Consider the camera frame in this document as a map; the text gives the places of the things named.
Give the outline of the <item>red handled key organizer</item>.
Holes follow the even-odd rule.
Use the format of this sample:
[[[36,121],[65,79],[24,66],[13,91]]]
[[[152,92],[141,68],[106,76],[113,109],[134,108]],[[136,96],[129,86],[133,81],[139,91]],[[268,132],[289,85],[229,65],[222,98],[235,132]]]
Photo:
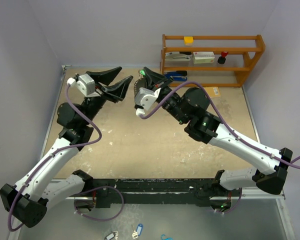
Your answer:
[[[141,88],[146,88],[147,83],[144,77],[140,77],[138,80],[134,82],[133,85],[133,93],[134,93],[134,101],[137,101],[137,95]]]

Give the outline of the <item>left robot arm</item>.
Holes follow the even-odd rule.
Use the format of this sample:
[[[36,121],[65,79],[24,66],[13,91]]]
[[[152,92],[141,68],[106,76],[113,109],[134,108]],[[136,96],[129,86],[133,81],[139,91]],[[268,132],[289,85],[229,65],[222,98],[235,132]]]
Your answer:
[[[0,189],[10,232],[22,226],[34,227],[49,209],[71,195],[91,194],[92,177],[81,170],[72,173],[54,189],[48,186],[69,160],[84,147],[102,139],[102,131],[93,122],[94,118],[106,102],[123,101],[133,80],[129,75],[111,84],[121,70],[119,66],[105,71],[87,71],[66,81],[66,102],[57,109],[57,123],[62,130],[52,147],[24,177]]]

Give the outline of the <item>green tagged key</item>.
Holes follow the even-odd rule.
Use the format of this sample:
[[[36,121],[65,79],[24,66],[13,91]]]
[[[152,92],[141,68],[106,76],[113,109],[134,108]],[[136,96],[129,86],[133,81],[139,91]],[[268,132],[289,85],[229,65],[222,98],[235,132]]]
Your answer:
[[[139,71],[138,71],[138,74],[139,74],[139,76],[141,77],[141,78],[143,78],[146,74],[145,74],[145,71],[143,70],[143,69],[140,69]]]

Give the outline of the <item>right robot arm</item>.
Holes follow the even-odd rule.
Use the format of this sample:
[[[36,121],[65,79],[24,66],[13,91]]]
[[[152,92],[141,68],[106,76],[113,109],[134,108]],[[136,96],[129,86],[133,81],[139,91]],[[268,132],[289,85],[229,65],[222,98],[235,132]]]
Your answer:
[[[191,87],[179,96],[170,88],[172,78],[156,73],[147,67],[139,70],[140,78],[134,85],[136,115],[146,119],[145,111],[157,103],[155,110],[163,108],[184,131],[197,142],[209,144],[241,158],[251,164],[241,170],[219,170],[212,183],[218,196],[239,188],[257,187],[279,195],[288,175],[288,164],[293,152],[265,146],[231,128],[219,115],[208,112],[213,103],[202,86]]]

